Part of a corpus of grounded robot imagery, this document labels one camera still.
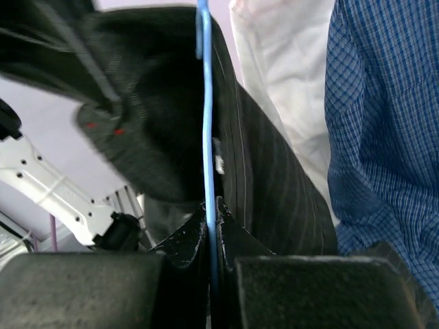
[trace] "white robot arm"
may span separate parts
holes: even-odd
[[[4,102],[0,105],[3,109],[8,107]],[[138,221],[130,215],[117,214],[110,206],[95,203],[51,166],[10,119],[0,108],[0,180],[59,219],[85,246],[126,249],[127,242],[135,244],[133,240],[140,232]]]

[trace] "white cloth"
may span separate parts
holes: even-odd
[[[334,3],[230,3],[244,88],[289,142],[330,209],[327,173],[331,152],[324,118],[324,77]]]

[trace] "pink cable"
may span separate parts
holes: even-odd
[[[55,216],[50,215],[50,235],[52,239],[52,249],[58,252],[58,239],[56,237],[56,219]]]

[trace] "blue checkered shirt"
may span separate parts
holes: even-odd
[[[338,0],[325,97],[341,254],[387,241],[439,309],[439,0]]]

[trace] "blue plastic strip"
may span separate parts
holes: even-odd
[[[213,82],[212,82],[212,22],[207,0],[198,1],[196,17],[198,59],[203,59],[204,71],[204,113],[202,132],[202,151],[204,168],[204,192],[206,198],[206,221],[209,230],[211,252],[211,294],[217,300],[219,296],[218,253],[216,229],[216,204],[213,183],[212,117],[213,117]]]

